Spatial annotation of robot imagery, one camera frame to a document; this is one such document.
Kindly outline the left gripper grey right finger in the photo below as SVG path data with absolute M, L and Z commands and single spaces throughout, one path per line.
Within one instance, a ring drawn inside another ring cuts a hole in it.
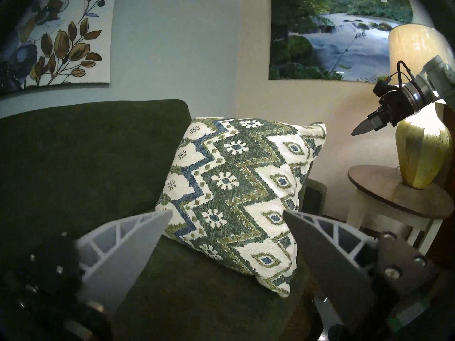
M 302 258 L 340 320 L 349 330 L 362 325 L 376 302 L 368 270 L 378 241 L 325 217 L 285 210 L 283 218 Z

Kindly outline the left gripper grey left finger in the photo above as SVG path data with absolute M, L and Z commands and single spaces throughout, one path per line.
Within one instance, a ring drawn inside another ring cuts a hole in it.
M 115 314 L 148 263 L 173 212 L 160 210 L 108 222 L 76 241 L 82 270 L 78 298 Z

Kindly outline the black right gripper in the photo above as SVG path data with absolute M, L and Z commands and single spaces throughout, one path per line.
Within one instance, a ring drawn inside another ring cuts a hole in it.
M 370 131 L 378 131 L 391 124 L 393 127 L 414 114 L 412 102 L 404 93 L 404 89 L 391 90 L 379 99 L 382 111 L 374 111 L 367 116 L 351 133 L 351 136 L 358 136 Z

